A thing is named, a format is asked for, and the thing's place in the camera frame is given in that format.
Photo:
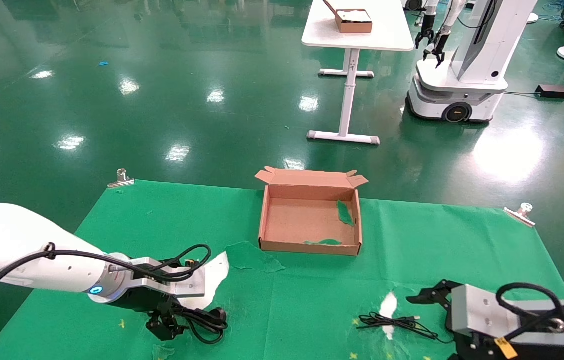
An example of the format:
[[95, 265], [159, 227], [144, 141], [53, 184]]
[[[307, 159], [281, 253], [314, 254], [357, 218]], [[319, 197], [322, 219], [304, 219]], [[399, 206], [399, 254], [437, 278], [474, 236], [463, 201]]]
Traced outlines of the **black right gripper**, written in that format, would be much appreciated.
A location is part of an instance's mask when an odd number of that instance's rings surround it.
[[[440, 280], [435, 286], [423, 288], [419, 294], [407, 296], [412, 305], [451, 306], [448, 297], [453, 289], [462, 284], [447, 279]], [[455, 353], [451, 360], [506, 360], [511, 355], [513, 360], [564, 360], [564, 333], [524, 333], [504, 346], [498, 346], [496, 339], [483, 333], [466, 336], [455, 335]]]

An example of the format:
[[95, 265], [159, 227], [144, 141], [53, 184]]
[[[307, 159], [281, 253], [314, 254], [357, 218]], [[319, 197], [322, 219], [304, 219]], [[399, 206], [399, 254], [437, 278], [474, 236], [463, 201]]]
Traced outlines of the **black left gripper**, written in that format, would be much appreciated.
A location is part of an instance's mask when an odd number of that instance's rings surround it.
[[[170, 337], [183, 335], [186, 326], [179, 324], [177, 313], [169, 310], [174, 304], [175, 296], [165, 294], [152, 288], [136, 287], [127, 289], [124, 294], [112, 302], [112, 306], [148, 314], [145, 328], [161, 342], [170, 341]], [[159, 313], [167, 312], [167, 324]]]

